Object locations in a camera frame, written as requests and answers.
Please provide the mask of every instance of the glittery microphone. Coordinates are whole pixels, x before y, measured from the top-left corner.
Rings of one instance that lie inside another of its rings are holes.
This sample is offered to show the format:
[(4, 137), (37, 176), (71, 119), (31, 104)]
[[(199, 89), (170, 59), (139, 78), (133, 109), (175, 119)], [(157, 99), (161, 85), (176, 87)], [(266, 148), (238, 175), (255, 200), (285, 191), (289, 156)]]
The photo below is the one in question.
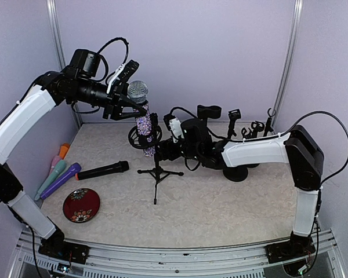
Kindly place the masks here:
[[(144, 117), (135, 118), (138, 134), (147, 136), (151, 133), (152, 123), (150, 117), (150, 110), (148, 109), (148, 88), (143, 81), (133, 81), (128, 87), (128, 97), (137, 104), (140, 104), (146, 111), (147, 114)], [(152, 136), (147, 138), (148, 142), (152, 142)], [(145, 156), (153, 156), (155, 154), (155, 148), (149, 147), (143, 150)]]

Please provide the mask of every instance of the red bowl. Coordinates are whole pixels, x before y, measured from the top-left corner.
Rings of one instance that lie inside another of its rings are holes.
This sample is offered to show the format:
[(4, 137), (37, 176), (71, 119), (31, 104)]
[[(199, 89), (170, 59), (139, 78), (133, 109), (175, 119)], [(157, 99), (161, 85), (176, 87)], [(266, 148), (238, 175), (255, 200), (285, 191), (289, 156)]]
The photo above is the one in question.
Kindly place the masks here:
[(77, 189), (63, 203), (64, 216), (73, 223), (85, 223), (98, 212), (100, 199), (97, 192), (89, 188)]

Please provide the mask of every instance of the round black base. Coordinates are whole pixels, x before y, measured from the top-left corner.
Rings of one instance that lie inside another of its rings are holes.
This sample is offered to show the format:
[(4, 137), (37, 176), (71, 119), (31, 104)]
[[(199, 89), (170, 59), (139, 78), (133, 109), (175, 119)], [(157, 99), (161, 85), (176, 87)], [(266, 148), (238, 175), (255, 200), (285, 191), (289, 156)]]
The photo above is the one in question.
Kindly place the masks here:
[(226, 168), (223, 170), (223, 175), (230, 181), (243, 181), (248, 177), (249, 171), (246, 166), (238, 166)]
[(258, 167), (259, 164), (247, 164), (245, 165), (247, 168), (255, 168)]

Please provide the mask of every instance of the silver microphone grille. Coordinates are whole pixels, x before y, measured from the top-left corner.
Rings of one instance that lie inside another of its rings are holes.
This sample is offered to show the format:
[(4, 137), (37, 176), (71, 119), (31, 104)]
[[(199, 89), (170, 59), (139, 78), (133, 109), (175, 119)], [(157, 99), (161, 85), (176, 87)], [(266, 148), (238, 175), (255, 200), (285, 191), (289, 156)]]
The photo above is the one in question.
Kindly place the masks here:
[(148, 95), (148, 87), (143, 81), (133, 81), (128, 86), (128, 97), (135, 103), (143, 103)]

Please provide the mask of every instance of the black tripod stand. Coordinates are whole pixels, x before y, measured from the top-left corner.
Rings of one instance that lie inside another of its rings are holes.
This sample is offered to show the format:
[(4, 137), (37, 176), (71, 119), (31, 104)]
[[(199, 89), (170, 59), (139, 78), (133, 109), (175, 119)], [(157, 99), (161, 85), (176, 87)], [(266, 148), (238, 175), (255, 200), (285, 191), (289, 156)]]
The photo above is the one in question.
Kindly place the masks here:
[[(163, 181), (166, 177), (168, 177), (169, 175), (184, 175), (183, 172), (173, 172), (173, 171), (166, 171), (164, 170), (161, 166), (160, 166), (160, 148), (158, 146), (158, 144), (160, 143), (160, 138), (161, 138), (161, 128), (158, 125), (158, 116), (156, 113), (152, 113), (151, 115), (151, 122), (152, 122), (152, 143), (154, 144), (154, 148), (155, 148), (155, 154), (154, 154), (154, 160), (155, 160), (155, 167), (151, 170), (138, 170), (138, 174), (150, 174), (156, 181), (155, 183), (155, 198), (153, 203), (157, 204), (157, 185)], [(132, 133), (133, 133), (133, 129), (130, 131), (129, 133), (129, 141), (130, 144), (133, 147), (137, 147), (136, 144), (134, 144), (134, 138)]]

